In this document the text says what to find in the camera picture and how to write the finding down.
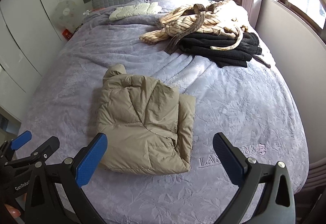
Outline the left hand on gripper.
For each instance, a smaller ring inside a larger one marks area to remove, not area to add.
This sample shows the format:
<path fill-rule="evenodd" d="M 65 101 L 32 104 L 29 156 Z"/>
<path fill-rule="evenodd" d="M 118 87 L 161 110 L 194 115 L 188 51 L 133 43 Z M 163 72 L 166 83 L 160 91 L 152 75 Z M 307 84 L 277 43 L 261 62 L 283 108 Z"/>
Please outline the left hand on gripper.
<path fill-rule="evenodd" d="M 22 202 L 26 201 L 26 194 L 23 196 L 20 196 L 18 198 L 10 197 L 9 195 L 5 195 L 3 198 L 3 203 L 8 210 L 8 212 L 11 214 L 11 216 L 14 219 L 17 219 L 18 217 L 24 218 L 25 216 L 25 210 L 22 207 Z"/>

